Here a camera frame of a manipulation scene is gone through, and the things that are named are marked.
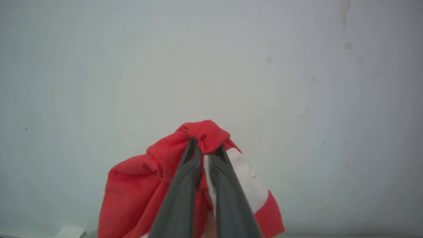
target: wall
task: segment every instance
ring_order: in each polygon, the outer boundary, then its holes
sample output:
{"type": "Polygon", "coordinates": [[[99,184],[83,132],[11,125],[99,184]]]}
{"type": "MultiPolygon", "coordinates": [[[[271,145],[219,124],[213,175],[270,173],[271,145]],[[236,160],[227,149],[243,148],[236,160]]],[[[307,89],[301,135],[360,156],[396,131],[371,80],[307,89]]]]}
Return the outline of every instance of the wall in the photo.
{"type": "Polygon", "coordinates": [[[232,134],[288,234],[423,235],[419,1],[1,1],[0,228],[95,230],[108,170],[232,134]]]}

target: towel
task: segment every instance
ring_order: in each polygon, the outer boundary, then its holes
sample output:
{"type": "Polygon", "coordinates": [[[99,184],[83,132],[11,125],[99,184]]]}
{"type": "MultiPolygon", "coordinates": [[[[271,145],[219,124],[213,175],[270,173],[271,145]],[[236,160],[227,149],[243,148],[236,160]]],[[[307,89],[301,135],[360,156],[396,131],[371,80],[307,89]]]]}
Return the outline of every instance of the towel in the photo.
{"type": "Polygon", "coordinates": [[[282,233],[285,229],[276,200],[257,180],[248,160],[229,137],[230,134],[213,121],[188,122],[175,133],[151,145],[146,154],[114,166],[108,174],[100,211],[99,238],[148,236],[190,138],[198,140],[202,154],[203,176],[199,188],[195,190],[195,238],[215,237],[213,210],[216,193],[209,176],[207,154],[221,144],[231,160],[264,238],[282,233]]]}

